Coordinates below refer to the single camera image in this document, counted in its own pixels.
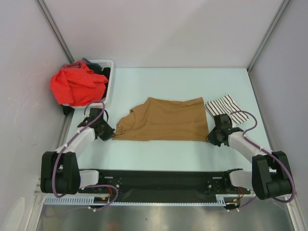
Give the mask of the black white striped tank top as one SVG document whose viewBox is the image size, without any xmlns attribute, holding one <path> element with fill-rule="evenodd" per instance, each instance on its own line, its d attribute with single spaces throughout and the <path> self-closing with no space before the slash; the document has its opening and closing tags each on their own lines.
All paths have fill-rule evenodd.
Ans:
<svg viewBox="0 0 308 231">
<path fill-rule="evenodd" d="M 242 112 L 236 101 L 230 95 L 225 95 L 216 100 L 208 101 L 205 104 L 205 108 L 213 117 L 227 114 L 231 119 L 233 127 L 236 127 L 249 119 L 249 116 Z"/>
</svg>

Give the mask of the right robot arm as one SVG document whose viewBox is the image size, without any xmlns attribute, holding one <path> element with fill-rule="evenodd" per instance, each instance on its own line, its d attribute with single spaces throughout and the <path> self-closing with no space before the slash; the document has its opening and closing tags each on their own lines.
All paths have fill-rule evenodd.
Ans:
<svg viewBox="0 0 308 231">
<path fill-rule="evenodd" d="M 282 151 L 266 149 L 250 139 L 247 130 L 234 127 L 228 114 L 214 116 L 215 127 L 207 141 L 215 146 L 225 145 L 238 151 L 252 165 L 251 171 L 234 170 L 223 179 L 222 188 L 227 193 L 235 192 L 239 187 L 252 190 L 258 199 L 274 199 L 281 203 L 291 202 L 296 194 L 287 155 Z"/>
</svg>

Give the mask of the tan brown garment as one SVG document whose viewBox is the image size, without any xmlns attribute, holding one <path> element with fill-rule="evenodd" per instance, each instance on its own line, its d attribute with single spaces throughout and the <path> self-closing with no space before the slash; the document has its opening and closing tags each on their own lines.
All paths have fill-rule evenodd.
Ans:
<svg viewBox="0 0 308 231">
<path fill-rule="evenodd" d="M 209 135 L 204 100 L 168 101 L 149 97 L 116 126 L 119 141 L 203 141 Z"/>
</svg>

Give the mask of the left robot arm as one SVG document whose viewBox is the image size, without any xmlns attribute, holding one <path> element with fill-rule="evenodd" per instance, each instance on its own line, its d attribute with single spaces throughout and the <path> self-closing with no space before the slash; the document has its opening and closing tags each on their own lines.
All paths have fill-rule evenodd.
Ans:
<svg viewBox="0 0 308 231">
<path fill-rule="evenodd" d="M 108 125 L 108 119 L 105 109 L 91 108 L 90 114 L 78 125 L 75 135 L 67 143 L 43 154 L 40 176 L 43 193 L 60 198 L 76 194 L 88 186 L 98 193 L 106 188 L 106 180 L 99 176 L 99 171 L 80 170 L 77 159 L 96 139 L 107 141 L 113 137 L 115 130 Z"/>
</svg>

